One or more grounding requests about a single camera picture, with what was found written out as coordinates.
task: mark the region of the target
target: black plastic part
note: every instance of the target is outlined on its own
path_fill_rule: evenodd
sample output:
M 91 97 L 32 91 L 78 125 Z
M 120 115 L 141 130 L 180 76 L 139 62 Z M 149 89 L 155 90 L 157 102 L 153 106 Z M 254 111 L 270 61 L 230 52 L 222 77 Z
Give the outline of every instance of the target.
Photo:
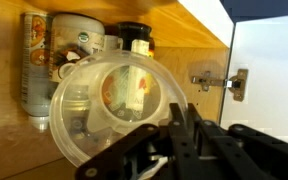
M 157 137 L 158 134 L 159 129 L 156 126 L 150 124 L 141 125 L 80 166 L 75 173 L 75 178 L 78 180 L 131 179 L 131 177 L 134 177 L 132 175 L 134 174 L 133 167 L 137 168 L 136 164 L 145 164 L 141 161 L 137 162 L 137 152 L 141 150 L 139 147 Z
M 192 104 L 187 116 L 178 104 L 170 109 L 168 126 L 140 126 L 79 167 L 76 179 L 137 179 L 159 155 L 168 162 L 152 180 L 288 180 L 288 143 L 239 124 L 225 131 Z
M 288 143 L 235 124 L 228 134 L 243 141 L 243 149 L 263 172 L 277 179 L 288 179 Z
M 119 38 L 123 39 L 123 50 L 132 50 L 132 42 L 135 39 L 149 42 L 152 28 L 148 25 L 136 22 L 121 22 L 117 25 Z

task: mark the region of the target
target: cabinet door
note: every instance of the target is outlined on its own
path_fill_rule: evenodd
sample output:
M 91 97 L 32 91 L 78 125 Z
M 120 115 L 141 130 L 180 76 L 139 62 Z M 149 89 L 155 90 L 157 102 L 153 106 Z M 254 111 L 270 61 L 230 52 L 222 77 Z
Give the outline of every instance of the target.
M 226 90 L 221 126 L 241 123 L 288 142 L 288 16 L 236 23 L 228 77 L 248 69 L 243 102 Z

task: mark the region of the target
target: food label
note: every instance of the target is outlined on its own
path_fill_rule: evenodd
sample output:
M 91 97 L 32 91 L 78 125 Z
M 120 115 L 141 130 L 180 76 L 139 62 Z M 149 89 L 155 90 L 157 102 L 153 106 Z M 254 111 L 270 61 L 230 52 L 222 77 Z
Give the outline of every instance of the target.
M 27 13 L 24 18 L 24 54 L 21 96 L 24 103 L 43 104 L 48 92 L 37 90 L 35 84 L 47 86 L 50 58 L 52 18 L 47 15 Z
M 50 80 L 60 82 L 71 66 L 88 55 L 102 51 L 103 47 L 104 35 L 78 28 L 53 28 Z
M 149 42 L 135 39 L 132 42 L 132 52 L 147 56 Z M 143 111 L 144 96 L 149 92 L 147 83 L 148 73 L 143 69 L 130 66 L 128 75 L 128 89 L 126 96 L 126 108 L 133 109 L 136 112 Z
M 115 49 L 119 49 L 118 37 L 112 35 L 105 35 L 103 51 L 110 51 Z
M 150 58 L 154 58 L 154 50 L 149 50 L 148 51 L 148 57 L 150 57 Z
M 123 49 L 123 39 L 122 38 L 118 38 L 117 39 L 117 48 L 118 49 Z

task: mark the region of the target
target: metal hinge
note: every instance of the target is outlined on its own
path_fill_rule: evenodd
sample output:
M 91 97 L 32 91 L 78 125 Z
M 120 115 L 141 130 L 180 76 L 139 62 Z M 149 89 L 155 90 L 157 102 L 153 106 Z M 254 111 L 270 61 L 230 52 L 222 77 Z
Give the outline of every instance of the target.
M 228 79 L 212 78 L 211 72 L 206 71 L 204 76 L 192 76 L 193 84 L 201 84 L 202 90 L 208 92 L 210 86 L 221 86 L 228 88 L 234 94 L 235 101 L 243 101 L 245 96 L 245 86 L 247 80 L 247 69 L 239 69 L 237 75 Z

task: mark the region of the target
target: plastic bowl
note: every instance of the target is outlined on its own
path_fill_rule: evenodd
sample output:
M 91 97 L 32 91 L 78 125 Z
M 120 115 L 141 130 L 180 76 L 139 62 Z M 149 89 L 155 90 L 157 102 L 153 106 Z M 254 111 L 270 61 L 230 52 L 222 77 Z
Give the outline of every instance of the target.
M 78 167 L 141 124 L 168 121 L 170 103 L 185 114 L 184 93 L 157 61 L 129 51 L 100 52 L 66 72 L 51 103 L 51 132 Z

